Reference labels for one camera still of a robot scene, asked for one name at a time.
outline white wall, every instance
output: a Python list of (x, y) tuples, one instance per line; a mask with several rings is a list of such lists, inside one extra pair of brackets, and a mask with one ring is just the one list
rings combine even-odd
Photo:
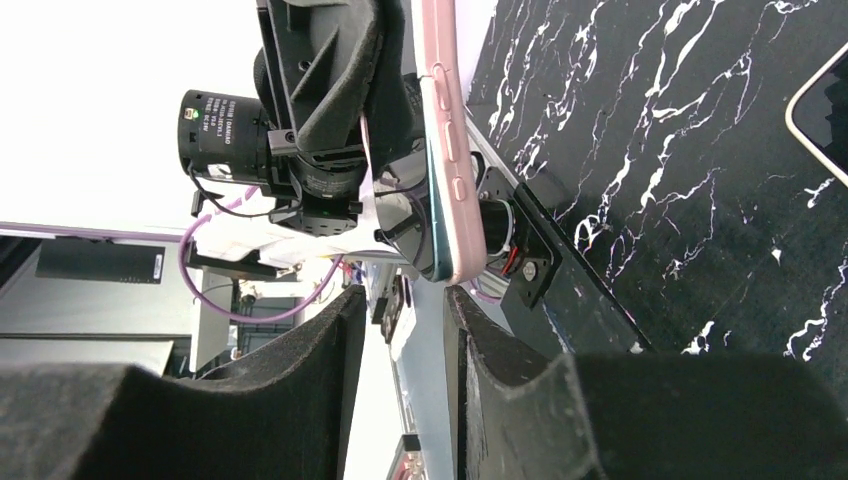
[(255, 97), (250, 1), (0, 7), (0, 222), (185, 228), (176, 125), (188, 89)]
[(403, 434), (389, 348), (378, 325), (365, 328), (345, 480), (385, 478)]
[(462, 94), (468, 99), (471, 81), (477, 71), (480, 51), (486, 43), (489, 23), (495, 16), (497, 0), (455, 0), (456, 3), (456, 48), (459, 62), (459, 81)]
[(0, 338), (0, 366), (40, 363), (133, 363), (162, 375), (173, 341), (23, 340)]

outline screw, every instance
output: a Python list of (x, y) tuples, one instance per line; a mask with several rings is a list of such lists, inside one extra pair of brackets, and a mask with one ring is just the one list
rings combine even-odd
[(536, 273), (538, 270), (536, 269), (535, 262), (527, 262), (524, 264), (524, 268), (521, 269), (521, 273), (524, 274), (524, 279), (528, 282), (532, 282), (533, 279), (536, 278)]

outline black foam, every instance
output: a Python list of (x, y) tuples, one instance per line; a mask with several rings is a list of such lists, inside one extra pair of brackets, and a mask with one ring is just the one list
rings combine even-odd
[[(420, 110), (421, 102), (418, 75), (414, 72), (408, 73), (406, 78), (403, 75), (404, 53), (413, 54), (411, 50), (404, 52), (404, 35), (412, 25), (406, 24), (407, 16), (400, 0), (381, 0), (380, 3), (385, 19), (385, 41), (363, 109), (368, 119), (372, 152), (391, 149), (392, 146), (385, 143), (403, 142), (410, 137), (416, 127), (414, 113)], [(399, 98), (419, 102), (418, 108), (413, 108), (412, 103), (398, 102)], [(383, 155), (372, 154), (372, 157), (372, 161), (380, 162)], [(372, 168), (379, 172), (382, 166), (372, 165)]]
[(0, 371), (0, 478), (341, 479), (364, 332), (364, 289), (352, 287), (202, 380)]
[(271, 82), (268, 79), (268, 64), (265, 63), (264, 48), (259, 49), (259, 53), (253, 60), (253, 85), (256, 87), (256, 94), (259, 96), (259, 101), (262, 103), (265, 113), (268, 114), (271, 124), (277, 129), (290, 128), (291, 120), (288, 110), (285, 110), (285, 115), (283, 115), (286, 124), (282, 125), (277, 117), (277, 109), (274, 108), (274, 94), (271, 92)]
[[(260, 20), (266, 49), (278, 46), (269, 63), (271, 83), (284, 88), (288, 114), (302, 151), (347, 146), (369, 91), (383, 43), (376, 0), (267, 0)], [(276, 98), (280, 117), (282, 98)]]
[(848, 478), (833, 392), (780, 355), (547, 358), (445, 293), (455, 478)]

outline phone side button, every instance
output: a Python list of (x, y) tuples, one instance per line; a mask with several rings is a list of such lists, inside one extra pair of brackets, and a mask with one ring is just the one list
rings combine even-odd
[(445, 134), (445, 154), (448, 157), (448, 161), (451, 163), (456, 162), (456, 155), (454, 155), (454, 145), (456, 145), (456, 131), (453, 128), (453, 122), (448, 120), (444, 125), (444, 134)]
[(453, 179), (453, 198), (456, 201), (461, 202), (465, 200), (466, 197), (465, 191), (465, 182), (462, 180), (462, 177), (456, 177)]
[(448, 89), (448, 75), (441, 64), (433, 67), (433, 80), (436, 82), (436, 95), (439, 98), (439, 107), (449, 112), (451, 107), (450, 90)]

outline pink phone case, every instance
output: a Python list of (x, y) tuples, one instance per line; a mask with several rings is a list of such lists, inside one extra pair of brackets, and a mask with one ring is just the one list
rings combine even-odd
[(455, 285), (486, 268), (486, 240), (480, 218), (465, 109), (459, 83), (454, 0), (413, 0), (415, 60), (421, 77), (424, 117), (431, 142), (436, 178), (442, 192)]

